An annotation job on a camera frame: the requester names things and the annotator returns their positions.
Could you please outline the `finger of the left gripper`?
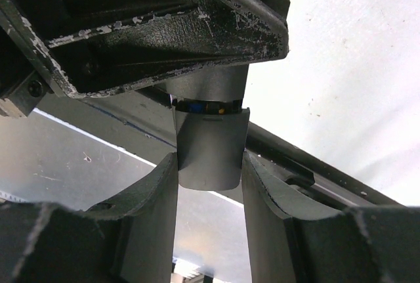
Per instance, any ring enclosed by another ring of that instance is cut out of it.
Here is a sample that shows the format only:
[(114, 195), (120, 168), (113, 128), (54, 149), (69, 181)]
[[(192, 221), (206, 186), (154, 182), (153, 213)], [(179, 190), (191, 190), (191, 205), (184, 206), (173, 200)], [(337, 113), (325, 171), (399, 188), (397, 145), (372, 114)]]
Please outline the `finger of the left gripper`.
[(289, 0), (1, 0), (1, 35), (51, 89), (103, 98), (285, 58)]

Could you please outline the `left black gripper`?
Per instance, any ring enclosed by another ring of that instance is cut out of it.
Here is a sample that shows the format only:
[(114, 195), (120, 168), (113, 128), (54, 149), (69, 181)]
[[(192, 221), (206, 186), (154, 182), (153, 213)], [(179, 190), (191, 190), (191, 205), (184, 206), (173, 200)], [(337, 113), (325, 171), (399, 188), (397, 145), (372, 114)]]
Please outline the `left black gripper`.
[(25, 118), (51, 88), (1, 30), (1, 116)]

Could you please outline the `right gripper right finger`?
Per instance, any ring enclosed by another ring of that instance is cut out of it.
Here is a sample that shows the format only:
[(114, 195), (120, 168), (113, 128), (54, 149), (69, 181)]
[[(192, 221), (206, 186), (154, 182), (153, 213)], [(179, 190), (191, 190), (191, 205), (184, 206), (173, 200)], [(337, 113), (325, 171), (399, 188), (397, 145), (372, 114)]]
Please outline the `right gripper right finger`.
[(419, 209), (333, 209), (244, 154), (242, 192), (254, 282), (418, 282)]

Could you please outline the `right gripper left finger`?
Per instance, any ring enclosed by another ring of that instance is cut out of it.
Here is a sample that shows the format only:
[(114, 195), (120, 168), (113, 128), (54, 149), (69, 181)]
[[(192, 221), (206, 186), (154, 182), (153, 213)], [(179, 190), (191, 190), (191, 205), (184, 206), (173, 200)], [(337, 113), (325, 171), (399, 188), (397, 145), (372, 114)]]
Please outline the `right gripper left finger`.
[(177, 157), (170, 153), (87, 211), (2, 203), (1, 281), (169, 282), (177, 198)]

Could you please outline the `black battery compartment cover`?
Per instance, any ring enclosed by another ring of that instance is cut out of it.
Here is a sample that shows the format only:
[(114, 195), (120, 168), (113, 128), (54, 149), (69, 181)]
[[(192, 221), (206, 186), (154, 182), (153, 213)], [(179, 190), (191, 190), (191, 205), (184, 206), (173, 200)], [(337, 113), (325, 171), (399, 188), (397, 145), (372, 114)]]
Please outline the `black battery compartment cover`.
[(224, 191), (240, 183), (250, 111), (211, 115), (173, 111), (178, 181), (188, 189)]

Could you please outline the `blue AAA battery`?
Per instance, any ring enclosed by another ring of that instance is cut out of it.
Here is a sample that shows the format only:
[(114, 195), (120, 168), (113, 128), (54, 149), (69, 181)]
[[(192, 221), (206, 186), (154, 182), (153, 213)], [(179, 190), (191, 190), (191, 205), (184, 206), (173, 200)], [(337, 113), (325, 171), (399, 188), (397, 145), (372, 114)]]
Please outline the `blue AAA battery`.
[(194, 102), (194, 103), (190, 103), (188, 106), (189, 106), (189, 111), (195, 114), (200, 114), (205, 110), (205, 107), (202, 103)]

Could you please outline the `black remote control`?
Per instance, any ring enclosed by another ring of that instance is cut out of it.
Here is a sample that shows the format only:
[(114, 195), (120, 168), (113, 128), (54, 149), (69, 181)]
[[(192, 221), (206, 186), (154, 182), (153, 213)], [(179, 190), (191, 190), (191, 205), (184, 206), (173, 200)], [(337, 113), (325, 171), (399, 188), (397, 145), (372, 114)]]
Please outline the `black remote control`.
[[(290, 0), (261, 1), (282, 18), (287, 18)], [(170, 95), (173, 106), (180, 101), (203, 105), (217, 102), (227, 112), (226, 106), (229, 104), (237, 109), (242, 107), (248, 69), (248, 65), (200, 69), (193, 74), (170, 79), (157, 85), (157, 88)]]

